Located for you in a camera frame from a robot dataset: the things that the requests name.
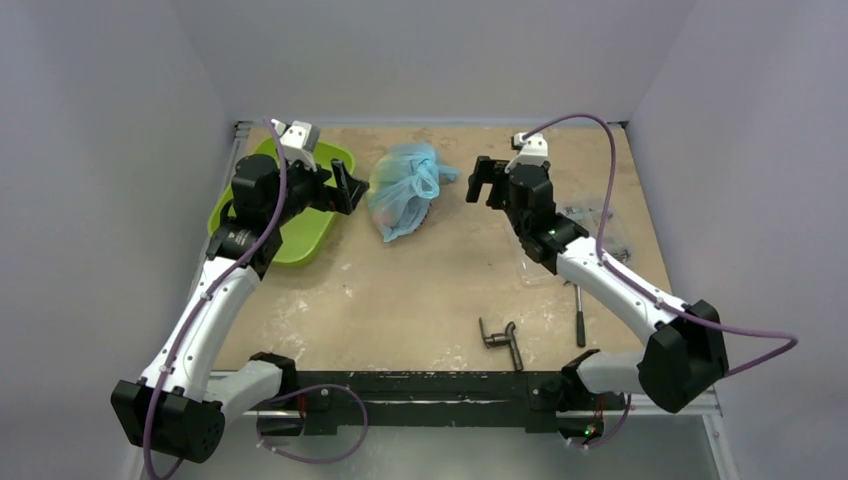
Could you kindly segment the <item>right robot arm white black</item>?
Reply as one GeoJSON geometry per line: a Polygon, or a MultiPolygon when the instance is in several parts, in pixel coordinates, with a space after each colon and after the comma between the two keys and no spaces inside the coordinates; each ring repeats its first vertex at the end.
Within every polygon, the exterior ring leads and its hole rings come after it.
{"type": "Polygon", "coordinates": [[[506,214],[525,255],[592,295],[642,345],[636,352],[591,350],[570,361],[562,369],[563,400],[584,407],[599,394],[640,394],[677,413],[725,376],[717,310],[662,291],[598,249],[588,230],[558,212],[547,165],[508,168],[504,160],[480,156],[467,202],[477,202],[486,184],[492,187],[487,206],[506,214]]]}

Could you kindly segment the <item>light blue plastic bag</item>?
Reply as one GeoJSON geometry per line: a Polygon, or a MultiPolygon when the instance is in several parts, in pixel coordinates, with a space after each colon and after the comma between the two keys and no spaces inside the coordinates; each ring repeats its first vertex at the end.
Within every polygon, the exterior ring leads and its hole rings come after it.
{"type": "Polygon", "coordinates": [[[384,242],[414,233],[441,186],[459,177],[428,143],[392,146],[372,168],[367,193],[371,220],[384,242]]]}

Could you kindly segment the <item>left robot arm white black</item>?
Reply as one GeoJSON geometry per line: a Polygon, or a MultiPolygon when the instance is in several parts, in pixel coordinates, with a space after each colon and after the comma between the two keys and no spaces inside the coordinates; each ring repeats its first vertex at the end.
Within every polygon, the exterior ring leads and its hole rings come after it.
{"type": "Polygon", "coordinates": [[[209,383],[225,337],[283,244],[281,228],[307,209],[351,214],[369,185],[334,159],[329,169],[267,154],[240,159],[199,281],[174,330],[135,381],[119,381],[111,405],[150,476],[155,453],[203,463],[226,424],[267,402],[306,412],[294,360],[259,352],[221,383],[209,383]]]}

